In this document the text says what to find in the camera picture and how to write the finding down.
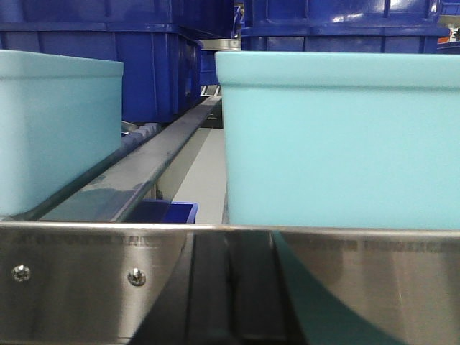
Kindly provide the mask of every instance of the stainless steel conveyor rail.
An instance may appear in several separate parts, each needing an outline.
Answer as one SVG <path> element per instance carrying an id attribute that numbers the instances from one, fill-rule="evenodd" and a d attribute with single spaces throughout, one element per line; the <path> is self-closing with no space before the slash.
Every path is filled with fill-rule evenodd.
<path id="1" fill-rule="evenodd" d="M 238 231 L 272 234 L 311 344 L 458 343 L 457 230 L 16 221 L 0 222 L 0 342 L 125 344 L 191 251 L 185 239 Z"/>

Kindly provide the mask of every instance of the screw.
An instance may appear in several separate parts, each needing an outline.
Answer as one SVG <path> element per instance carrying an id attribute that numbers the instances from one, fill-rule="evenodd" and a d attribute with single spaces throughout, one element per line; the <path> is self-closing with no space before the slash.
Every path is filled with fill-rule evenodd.
<path id="1" fill-rule="evenodd" d="M 145 284 L 145 273 L 139 268 L 133 268 L 128 273 L 128 281 L 134 286 L 143 286 Z"/>
<path id="2" fill-rule="evenodd" d="M 26 282 L 30 279 L 30 268 L 23 264 L 19 264 L 11 270 L 11 274 L 13 275 L 13 279 L 17 282 Z"/>

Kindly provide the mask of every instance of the blue plastic crate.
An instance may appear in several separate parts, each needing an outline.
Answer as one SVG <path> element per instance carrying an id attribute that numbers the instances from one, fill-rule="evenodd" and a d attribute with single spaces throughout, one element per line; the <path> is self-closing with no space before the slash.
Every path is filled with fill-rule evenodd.
<path id="1" fill-rule="evenodd" d="M 244 25 L 432 25 L 440 9 L 439 0 L 245 0 Z"/>
<path id="2" fill-rule="evenodd" d="M 458 16 L 460 15 L 460 2 L 459 0 L 443 0 L 441 2 L 441 14 L 447 16 Z"/>
<path id="3" fill-rule="evenodd" d="M 437 27 L 254 27 L 242 31 L 243 50 L 293 52 L 435 53 L 438 38 L 449 35 Z"/>
<path id="4" fill-rule="evenodd" d="M 460 54 L 460 42 L 448 42 L 438 45 L 438 54 Z"/>
<path id="5" fill-rule="evenodd" d="M 193 224 L 197 212 L 197 203 L 170 203 L 163 200 L 144 199 L 125 222 Z"/>
<path id="6" fill-rule="evenodd" d="M 201 51 L 201 85 L 217 85 L 216 72 L 216 51 L 215 50 L 202 50 Z"/>
<path id="7" fill-rule="evenodd" d="M 1 0 L 2 22 L 177 24 L 193 38 L 230 37 L 233 0 Z"/>
<path id="8" fill-rule="evenodd" d="M 175 25 L 0 24 L 0 48 L 124 62 L 128 122 L 172 122 L 200 99 L 201 46 Z"/>

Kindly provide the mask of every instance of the light blue plastic bin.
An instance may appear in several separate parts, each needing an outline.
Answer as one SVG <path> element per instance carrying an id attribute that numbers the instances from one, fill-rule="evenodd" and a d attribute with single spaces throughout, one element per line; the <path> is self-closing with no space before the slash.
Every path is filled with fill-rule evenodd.
<path id="1" fill-rule="evenodd" d="M 216 60 L 231 223 L 460 229 L 460 57 Z"/>
<path id="2" fill-rule="evenodd" d="M 0 215 L 24 213 L 116 151 L 123 63 L 0 51 Z"/>

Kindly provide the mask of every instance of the conveyor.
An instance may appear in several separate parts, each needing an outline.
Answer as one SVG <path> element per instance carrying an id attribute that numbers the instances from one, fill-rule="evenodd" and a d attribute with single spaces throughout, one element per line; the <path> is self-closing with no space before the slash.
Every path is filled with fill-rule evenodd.
<path id="1" fill-rule="evenodd" d="M 220 101 L 0 223 L 0 343 L 458 344 L 458 231 L 122 223 Z"/>

